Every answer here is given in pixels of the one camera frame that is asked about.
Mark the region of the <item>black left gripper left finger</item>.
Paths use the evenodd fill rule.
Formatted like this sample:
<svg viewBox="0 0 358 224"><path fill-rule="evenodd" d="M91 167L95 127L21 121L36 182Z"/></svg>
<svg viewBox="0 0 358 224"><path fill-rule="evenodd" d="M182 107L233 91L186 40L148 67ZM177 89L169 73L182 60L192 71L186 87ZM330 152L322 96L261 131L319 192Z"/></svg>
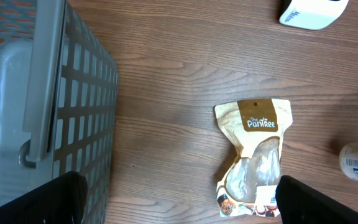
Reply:
<svg viewBox="0 0 358 224"><path fill-rule="evenodd" d="M0 207L0 224L81 223L86 177L70 171Z"/></svg>

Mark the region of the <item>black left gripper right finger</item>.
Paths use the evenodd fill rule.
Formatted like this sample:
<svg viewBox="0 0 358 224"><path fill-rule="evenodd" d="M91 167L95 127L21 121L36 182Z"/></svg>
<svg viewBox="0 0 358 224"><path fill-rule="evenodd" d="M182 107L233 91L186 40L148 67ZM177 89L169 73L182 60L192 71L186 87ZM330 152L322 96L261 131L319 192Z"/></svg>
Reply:
<svg viewBox="0 0 358 224"><path fill-rule="evenodd" d="M276 189L283 223L358 224L358 212L314 188L284 175Z"/></svg>

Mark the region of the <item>brown snack bag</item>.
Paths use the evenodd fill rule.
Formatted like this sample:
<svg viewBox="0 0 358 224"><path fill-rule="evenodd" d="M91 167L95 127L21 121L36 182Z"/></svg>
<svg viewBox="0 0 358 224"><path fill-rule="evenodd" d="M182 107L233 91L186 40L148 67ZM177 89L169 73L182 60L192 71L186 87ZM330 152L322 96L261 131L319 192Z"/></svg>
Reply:
<svg viewBox="0 0 358 224"><path fill-rule="evenodd" d="M214 108L218 126L237 156L217 183L221 217L277 217L283 136L292 125L291 103L281 99L241 100Z"/></svg>

